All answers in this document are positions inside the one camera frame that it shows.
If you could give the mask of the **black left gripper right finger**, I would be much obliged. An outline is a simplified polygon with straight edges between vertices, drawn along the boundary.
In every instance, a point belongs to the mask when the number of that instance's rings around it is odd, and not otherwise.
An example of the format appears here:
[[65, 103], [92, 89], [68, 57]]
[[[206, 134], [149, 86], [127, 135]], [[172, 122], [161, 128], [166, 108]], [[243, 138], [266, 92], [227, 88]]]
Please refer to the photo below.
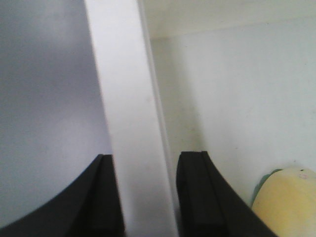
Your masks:
[[208, 152], [182, 152], [176, 188], [186, 237], [274, 237], [224, 179]]

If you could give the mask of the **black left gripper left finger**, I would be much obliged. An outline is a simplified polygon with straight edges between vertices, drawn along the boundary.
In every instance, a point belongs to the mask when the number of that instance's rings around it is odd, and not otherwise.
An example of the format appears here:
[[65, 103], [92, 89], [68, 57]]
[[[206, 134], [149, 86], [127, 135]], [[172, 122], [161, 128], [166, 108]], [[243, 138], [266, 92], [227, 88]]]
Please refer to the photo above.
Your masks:
[[2, 237], [123, 237], [112, 155], [98, 155], [67, 188], [21, 219]]

